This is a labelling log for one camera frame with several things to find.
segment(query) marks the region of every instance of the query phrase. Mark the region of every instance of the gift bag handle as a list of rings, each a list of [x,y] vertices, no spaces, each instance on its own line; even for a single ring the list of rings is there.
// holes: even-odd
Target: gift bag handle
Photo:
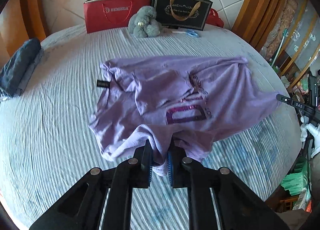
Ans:
[[[201,5],[201,1],[198,1],[198,2],[196,3],[196,5],[193,6],[193,8],[192,8],[192,10],[191,10],[191,12],[190,12],[190,14],[189,14],[189,16],[187,16],[187,17],[186,17],[186,16],[181,17],[181,16],[178,16],[177,14],[175,14],[175,13],[173,12],[173,9],[172,9],[173,3],[174,3],[174,0],[170,0],[171,14],[172,14],[172,17],[174,17],[176,20],[179,20],[179,21],[185,21],[185,20],[187,20],[188,18],[190,18],[190,17],[196,12],[196,10],[199,9],[199,7],[200,7],[200,5]]]
[[[104,7],[104,4],[102,4],[103,13],[104,13],[104,16],[106,16],[107,21],[109,21],[109,22],[111,22],[111,23],[113,23],[113,24],[119,24],[119,23],[125,22],[125,21],[128,19],[128,17],[130,16],[130,13],[131,13],[131,10],[132,10],[132,4],[133,4],[133,2],[130,1],[130,3],[131,3],[131,4],[130,4],[130,9],[129,9],[128,15],[125,17],[125,19],[124,19],[123,21],[120,21],[120,22],[111,21],[111,20],[108,18],[108,16],[107,16],[106,8]]]
[[[215,9],[210,9],[210,15],[219,17],[218,12]]]

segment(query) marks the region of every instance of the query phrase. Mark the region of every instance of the white glove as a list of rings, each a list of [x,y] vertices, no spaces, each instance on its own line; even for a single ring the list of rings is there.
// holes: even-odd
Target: white glove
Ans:
[[[315,139],[315,149],[311,153],[311,158],[313,158],[316,154],[320,152],[320,124],[318,124],[318,127],[315,127],[313,124],[308,123],[309,118],[306,116],[302,116],[301,121],[303,122],[303,124],[301,124],[300,126],[300,140],[302,142],[306,141],[308,135],[307,130],[313,135]]]

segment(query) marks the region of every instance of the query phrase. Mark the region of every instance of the light blue bedspread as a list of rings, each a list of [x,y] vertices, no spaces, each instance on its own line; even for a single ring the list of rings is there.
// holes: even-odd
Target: light blue bedspread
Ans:
[[[0,104],[0,189],[19,221],[29,227],[92,167],[109,169],[121,162],[100,156],[88,128],[102,90],[96,87],[102,77],[99,64],[107,59],[243,55],[263,91],[286,94],[268,63],[235,34],[213,26],[199,34],[136,39],[125,28],[86,34],[84,26],[77,26],[42,42],[44,54],[24,94]],[[252,128],[215,142],[203,165],[229,167],[265,200],[300,148],[295,110],[282,104]],[[131,228],[187,229],[186,189],[173,190],[167,176],[153,174],[149,189],[133,190]]]

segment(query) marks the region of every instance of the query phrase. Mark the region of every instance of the gray plush toy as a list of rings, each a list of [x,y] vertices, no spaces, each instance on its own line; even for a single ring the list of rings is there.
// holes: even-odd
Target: gray plush toy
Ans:
[[[141,7],[129,20],[129,33],[137,38],[158,36],[162,26],[156,21],[156,15],[154,7]]]

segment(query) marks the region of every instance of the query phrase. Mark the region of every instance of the green bag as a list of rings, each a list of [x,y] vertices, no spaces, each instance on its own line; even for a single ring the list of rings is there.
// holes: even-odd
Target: green bag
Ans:
[[[307,187],[307,165],[309,166],[309,171],[311,171],[310,164],[308,164],[307,159],[302,156],[298,157],[297,164],[293,169],[293,173],[285,176],[282,182],[280,183],[280,185],[285,190],[289,190],[290,195],[299,195],[302,189]]]

